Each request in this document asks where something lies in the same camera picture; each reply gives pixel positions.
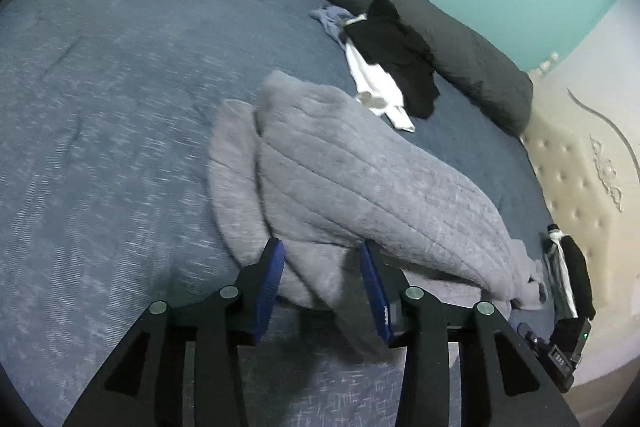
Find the white wall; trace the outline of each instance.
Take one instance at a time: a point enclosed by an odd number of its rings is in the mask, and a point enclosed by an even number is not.
[[[640,156],[640,0],[617,0],[546,82],[610,118]]]

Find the bed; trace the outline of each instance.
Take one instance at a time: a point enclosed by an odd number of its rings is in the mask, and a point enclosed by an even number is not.
[[[0,362],[44,427],[62,424],[149,302],[197,301],[234,279],[207,198],[216,108],[254,102],[276,68],[354,93],[309,16],[323,3],[12,0],[0,12]],[[474,181],[539,259],[551,216],[526,150],[436,84],[434,115],[407,139]],[[511,320],[548,336],[553,304]],[[401,371],[364,362],[327,312],[279,303],[241,364],[251,425],[395,421]]]

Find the decorative floral molding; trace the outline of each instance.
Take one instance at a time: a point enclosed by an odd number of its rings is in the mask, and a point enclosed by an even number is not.
[[[618,174],[616,168],[609,158],[604,157],[604,146],[601,142],[591,138],[591,148],[593,149],[593,162],[598,172],[598,178],[602,182],[607,194],[611,196],[611,199],[616,204],[616,207],[622,212],[622,190],[613,185],[614,179]]]

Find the white garment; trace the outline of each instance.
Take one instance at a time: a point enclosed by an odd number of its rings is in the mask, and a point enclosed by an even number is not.
[[[404,111],[402,92],[393,77],[379,64],[367,64],[351,39],[347,39],[344,54],[356,82],[356,100],[377,116],[386,114],[396,129],[415,132],[414,124]]]
[[[550,277],[555,277],[556,283],[559,289],[562,291],[562,296],[566,300],[566,305],[569,308],[569,312],[573,318],[578,316],[577,309],[575,307],[574,291],[571,288],[571,279],[569,279],[569,269],[566,266],[564,259],[564,251],[560,245],[560,240],[565,236],[561,230],[552,230],[549,232],[549,239],[556,245],[555,254],[549,255],[550,261]]]

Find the folded gray clothing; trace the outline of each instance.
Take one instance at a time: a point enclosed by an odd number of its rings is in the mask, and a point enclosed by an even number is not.
[[[339,6],[322,6],[317,10],[312,10],[309,14],[313,19],[319,21],[324,28],[324,31],[334,41],[340,44],[340,47],[344,49],[344,42],[340,40],[340,33],[344,23],[349,19],[353,19],[353,15],[349,10],[340,8]]]
[[[336,87],[280,71],[257,107],[226,100],[210,144],[209,186],[222,236],[242,265],[280,238],[280,295],[329,308],[364,355],[375,334],[357,246],[376,241],[411,283],[470,307],[546,300],[543,268],[513,240],[489,198],[460,172],[407,142]]]

